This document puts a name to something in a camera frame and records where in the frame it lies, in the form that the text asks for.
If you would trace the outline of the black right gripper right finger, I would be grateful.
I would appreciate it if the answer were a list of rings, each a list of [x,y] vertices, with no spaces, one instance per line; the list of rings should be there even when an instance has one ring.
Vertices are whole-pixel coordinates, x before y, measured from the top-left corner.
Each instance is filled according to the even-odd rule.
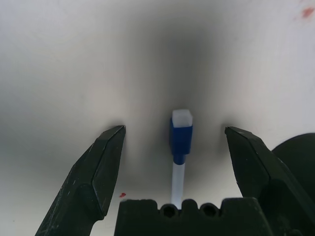
[[[276,236],[315,234],[315,135],[290,138],[273,150],[253,133],[226,127],[238,187],[254,197]]]

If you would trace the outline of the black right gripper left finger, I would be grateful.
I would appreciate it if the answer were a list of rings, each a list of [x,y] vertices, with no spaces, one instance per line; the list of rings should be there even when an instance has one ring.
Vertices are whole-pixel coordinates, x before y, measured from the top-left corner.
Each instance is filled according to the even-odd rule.
[[[95,222],[108,213],[125,134],[124,125],[104,131],[75,162],[36,235],[90,235]]]

